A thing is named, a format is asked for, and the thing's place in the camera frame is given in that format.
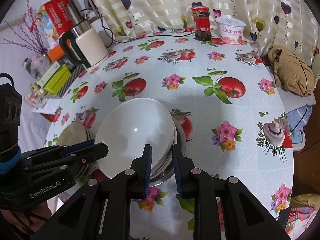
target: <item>floral tablecloth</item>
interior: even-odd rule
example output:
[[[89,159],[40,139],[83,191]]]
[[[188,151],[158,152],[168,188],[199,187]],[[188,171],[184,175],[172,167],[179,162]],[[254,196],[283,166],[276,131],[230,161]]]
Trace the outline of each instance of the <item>floral tablecloth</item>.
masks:
[[[277,217],[289,205],[293,181],[291,134],[277,88],[245,41],[229,45],[217,35],[209,42],[194,35],[158,36],[190,31],[158,32],[114,46],[105,63],[82,72],[67,91],[46,146],[71,122],[95,136],[122,102],[153,98],[181,123],[186,156],[196,167],[222,179],[238,177]],[[104,177],[94,163],[69,192],[92,177]],[[132,201],[131,238],[192,239],[193,213],[194,200],[177,196],[172,177],[151,188],[145,200]],[[222,214],[220,219],[224,234]]]

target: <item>white kettle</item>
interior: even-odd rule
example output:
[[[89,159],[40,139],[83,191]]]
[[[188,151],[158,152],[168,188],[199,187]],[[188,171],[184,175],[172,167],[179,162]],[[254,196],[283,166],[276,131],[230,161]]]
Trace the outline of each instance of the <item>white kettle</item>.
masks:
[[[109,57],[108,50],[88,20],[66,31],[60,37],[59,45],[73,64],[84,64],[86,68],[99,66]]]

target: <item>curtain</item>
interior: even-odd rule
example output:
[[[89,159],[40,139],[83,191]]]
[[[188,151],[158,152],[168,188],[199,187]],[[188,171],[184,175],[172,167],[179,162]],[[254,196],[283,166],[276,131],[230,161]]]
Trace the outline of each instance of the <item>curtain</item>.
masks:
[[[210,8],[210,24],[216,17],[236,17],[246,23],[244,37],[260,54],[272,44],[300,53],[312,68],[315,82],[320,62],[312,64],[317,49],[319,24],[304,0],[93,0],[118,39],[147,33],[190,32],[192,5]]]

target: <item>brown plush toy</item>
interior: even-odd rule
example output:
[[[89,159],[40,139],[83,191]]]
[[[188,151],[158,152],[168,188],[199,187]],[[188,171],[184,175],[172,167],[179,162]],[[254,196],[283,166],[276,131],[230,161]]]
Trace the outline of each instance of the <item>brown plush toy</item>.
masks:
[[[268,58],[275,76],[276,86],[299,96],[309,96],[313,92],[314,77],[300,54],[285,46],[275,45],[268,52]]]

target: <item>kettle base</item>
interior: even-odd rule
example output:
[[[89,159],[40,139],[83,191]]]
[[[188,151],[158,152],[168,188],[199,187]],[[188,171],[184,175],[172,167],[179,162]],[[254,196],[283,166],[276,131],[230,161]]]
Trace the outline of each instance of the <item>kettle base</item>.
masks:
[[[107,59],[109,58],[109,53],[102,59],[100,60],[98,63],[94,64],[92,67],[90,68],[86,68],[86,70],[91,70],[95,67],[99,67],[101,64],[103,64]]]

